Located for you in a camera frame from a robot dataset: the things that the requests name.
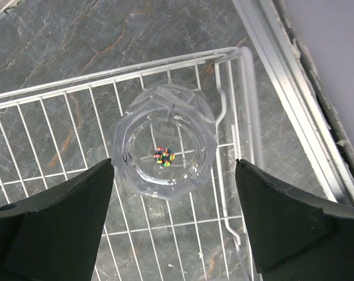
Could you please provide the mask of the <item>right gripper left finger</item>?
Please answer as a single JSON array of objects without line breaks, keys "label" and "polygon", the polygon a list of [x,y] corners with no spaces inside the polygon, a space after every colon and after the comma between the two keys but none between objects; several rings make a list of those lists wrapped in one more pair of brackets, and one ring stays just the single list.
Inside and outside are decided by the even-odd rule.
[{"label": "right gripper left finger", "polygon": [[105,159],[0,207],[0,280],[90,280],[113,183]]}]

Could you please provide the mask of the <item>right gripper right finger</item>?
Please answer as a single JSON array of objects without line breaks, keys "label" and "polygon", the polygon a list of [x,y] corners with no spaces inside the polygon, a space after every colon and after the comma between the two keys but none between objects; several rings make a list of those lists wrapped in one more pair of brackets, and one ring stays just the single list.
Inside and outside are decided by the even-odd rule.
[{"label": "right gripper right finger", "polygon": [[354,280],[354,207],[288,184],[241,159],[236,186],[264,280]]}]

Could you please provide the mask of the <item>clear cup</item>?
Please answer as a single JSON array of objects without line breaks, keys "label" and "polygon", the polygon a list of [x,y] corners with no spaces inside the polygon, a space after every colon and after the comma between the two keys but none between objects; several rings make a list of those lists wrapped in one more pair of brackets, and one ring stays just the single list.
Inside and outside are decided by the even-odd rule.
[{"label": "clear cup", "polygon": [[170,200],[206,185],[217,146],[205,94],[185,81],[161,80],[116,124],[112,165],[135,192]]}]

